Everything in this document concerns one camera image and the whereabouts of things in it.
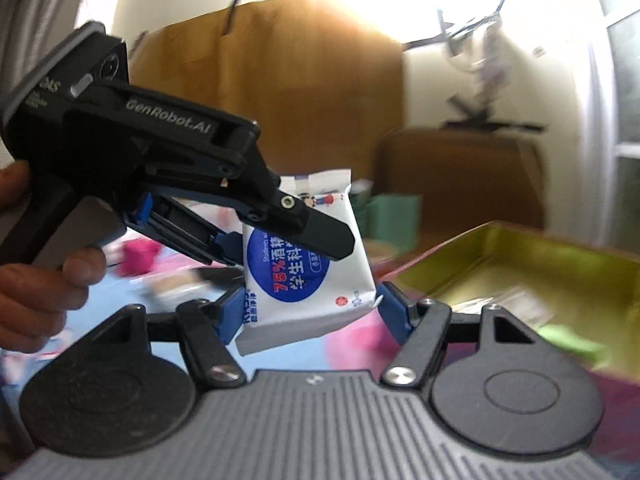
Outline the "person's left hand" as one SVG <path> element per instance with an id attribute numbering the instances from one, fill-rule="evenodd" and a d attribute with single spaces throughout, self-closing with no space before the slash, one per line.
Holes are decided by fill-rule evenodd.
<path id="1" fill-rule="evenodd" d="M 55 271 L 4 264 L 0 273 L 1 348 L 22 353 L 41 350 L 62 332 L 67 313 L 86 304 L 90 287 L 105 274 L 104 252 L 94 247 L 73 252 Z"/>

